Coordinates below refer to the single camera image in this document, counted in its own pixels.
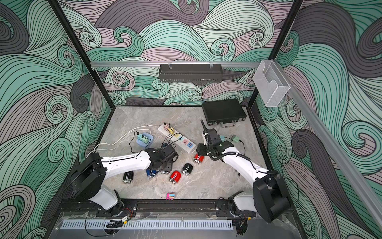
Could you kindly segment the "light green USB charger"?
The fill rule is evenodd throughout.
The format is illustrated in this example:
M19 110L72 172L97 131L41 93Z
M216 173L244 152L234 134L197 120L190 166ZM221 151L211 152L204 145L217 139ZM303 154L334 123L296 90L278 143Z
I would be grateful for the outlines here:
M241 139L240 139L238 136L236 136L236 135L232 136L232 137L231 137L231 140L232 140L232 143L238 143L238 142L241 142Z

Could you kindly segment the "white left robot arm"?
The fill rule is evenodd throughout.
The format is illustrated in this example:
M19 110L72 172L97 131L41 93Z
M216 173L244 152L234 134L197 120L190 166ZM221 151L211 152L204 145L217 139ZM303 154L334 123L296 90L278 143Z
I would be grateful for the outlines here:
M90 153L70 173L73 198L77 201L91 201L104 210L122 210L123 202L116 190L105 186L104 182L114 176L129 171L162 171L178 159L175 149L168 145L164 148L147 148L138 153L101 157Z

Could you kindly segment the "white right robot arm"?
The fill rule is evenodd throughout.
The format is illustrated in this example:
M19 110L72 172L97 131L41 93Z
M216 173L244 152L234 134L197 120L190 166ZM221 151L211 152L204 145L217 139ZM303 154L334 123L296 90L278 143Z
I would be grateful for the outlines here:
M242 154L231 142L222 141L213 128L203 129L204 142L197 146L200 156L222 161L252 185L252 192L239 191L229 197L228 207L235 216L257 213L270 223L291 208L285 179L276 171L268 171Z

